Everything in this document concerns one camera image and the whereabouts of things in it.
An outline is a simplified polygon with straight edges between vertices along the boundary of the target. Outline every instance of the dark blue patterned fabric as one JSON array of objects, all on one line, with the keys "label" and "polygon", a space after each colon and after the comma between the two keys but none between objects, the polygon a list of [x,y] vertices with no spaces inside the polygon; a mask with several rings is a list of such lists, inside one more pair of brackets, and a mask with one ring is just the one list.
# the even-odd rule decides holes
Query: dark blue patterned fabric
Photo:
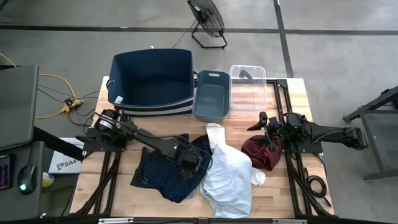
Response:
[{"label": "dark blue patterned fabric", "polygon": [[[207,135],[200,136],[192,142],[192,145],[212,155]],[[180,166],[167,160],[159,151],[149,154],[147,150],[146,148],[142,149],[141,161],[131,185],[157,189],[164,198],[177,203],[184,200],[195,190],[205,176],[211,160],[207,153],[199,151],[202,156],[201,167],[191,179],[184,180]]]}]

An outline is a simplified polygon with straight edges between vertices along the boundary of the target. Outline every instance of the navy blue storage bin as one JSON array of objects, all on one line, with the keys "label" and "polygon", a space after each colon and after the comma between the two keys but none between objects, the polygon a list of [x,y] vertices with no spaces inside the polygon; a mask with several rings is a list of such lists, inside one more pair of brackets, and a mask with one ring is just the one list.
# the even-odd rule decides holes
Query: navy blue storage bin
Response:
[{"label": "navy blue storage bin", "polygon": [[108,101],[133,117],[192,112],[192,53],[148,49],[115,55],[108,81]]}]

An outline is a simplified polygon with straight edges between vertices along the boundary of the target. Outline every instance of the butcher block tabletop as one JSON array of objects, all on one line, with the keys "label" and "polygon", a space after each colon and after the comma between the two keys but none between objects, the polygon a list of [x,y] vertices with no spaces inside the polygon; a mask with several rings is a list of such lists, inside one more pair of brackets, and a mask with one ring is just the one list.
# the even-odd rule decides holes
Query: butcher block tabletop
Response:
[{"label": "butcher block tabletop", "polygon": [[[108,91],[106,89],[108,78],[103,78],[95,109],[97,113],[101,113],[105,109],[113,109],[113,105],[108,102]],[[286,80],[289,86],[293,112],[305,114],[307,119],[311,121],[312,115],[304,80],[301,78],[286,78]],[[240,99],[242,102],[255,100],[245,94],[248,89],[254,88],[250,84],[233,88],[239,88],[234,90],[234,93],[239,94],[241,92],[241,96],[236,99]],[[268,117],[277,117],[275,94],[272,85],[267,85],[266,96]],[[281,94],[281,97],[282,106],[284,112],[286,112],[283,94]],[[256,134],[264,134],[264,131],[246,131],[248,127],[258,121],[259,111],[242,114],[231,110],[229,115],[220,123],[225,128],[227,144],[240,150],[245,140]],[[158,136],[188,133],[192,141],[206,134],[206,123],[197,120],[194,114],[162,118],[137,118],[134,119],[134,122],[136,125]],[[200,195],[197,189],[193,198],[183,200],[181,203],[175,203],[163,198],[157,190],[143,189],[130,185],[134,171],[139,165],[143,146],[137,141],[132,141],[121,155],[111,215],[113,217],[213,217],[214,214],[209,202]],[[97,188],[103,159],[103,152],[94,152],[83,161],[70,212],[79,210]],[[302,154],[302,160],[304,166],[308,169],[309,175],[320,176],[327,184],[323,164],[317,157],[312,154]],[[280,158],[273,171],[263,171],[266,174],[264,185],[252,185],[252,209],[249,217],[293,218],[294,211],[285,158],[283,156]],[[313,188],[320,190],[320,186],[315,185],[315,183]],[[298,185],[297,193],[300,209],[304,211],[303,197]],[[108,187],[104,191],[101,212],[106,204],[107,195]],[[329,191],[326,198],[331,202]],[[322,199],[318,201],[328,212],[333,213],[333,207],[329,207]]]}]

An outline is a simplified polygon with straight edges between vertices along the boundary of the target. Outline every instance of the red hat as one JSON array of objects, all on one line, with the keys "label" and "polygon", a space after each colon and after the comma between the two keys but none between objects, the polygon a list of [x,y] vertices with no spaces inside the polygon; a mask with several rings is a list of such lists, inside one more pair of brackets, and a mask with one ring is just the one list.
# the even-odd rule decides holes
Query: red hat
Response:
[{"label": "red hat", "polygon": [[265,136],[253,136],[244,142],[242,152],[249,156],[253,167],[271,171],[279,162],[282,154],[280,140],[279,138],[273,138],[275,149],[270,149],[265,142]]}]

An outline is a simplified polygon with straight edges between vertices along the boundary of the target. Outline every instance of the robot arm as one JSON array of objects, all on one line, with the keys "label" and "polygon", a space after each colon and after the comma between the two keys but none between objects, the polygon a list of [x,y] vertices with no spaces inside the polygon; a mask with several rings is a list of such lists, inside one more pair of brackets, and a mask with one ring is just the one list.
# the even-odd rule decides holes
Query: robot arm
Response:
[{"label": "robot arm", "polygon": [[259,122],[248,128],[248,131],[266,130],[266,138],[280,137],[284,145],[305,146],[307,149],[315,147],[320,142],[342,143],[356,150],[363,150],[367,144],[360,128],[335,128],[320,126],[310,122],[304,115],[286,113],[280,123],[275,117],[269,119],[267,124],[266,112],[260,113]]},{"label": "robot arm", "polygon": [[201,161],[194,153],[188,140],[162,139],[136,126],[130,121],[118,121],[120,115],[113,110],[104,110],[94,128],[89,128],[87,136],[76,138],[85,143],[85,151],[123,151],[126,143],[133,139],[160,151],[168,160],[185,167],[196,167]]}]

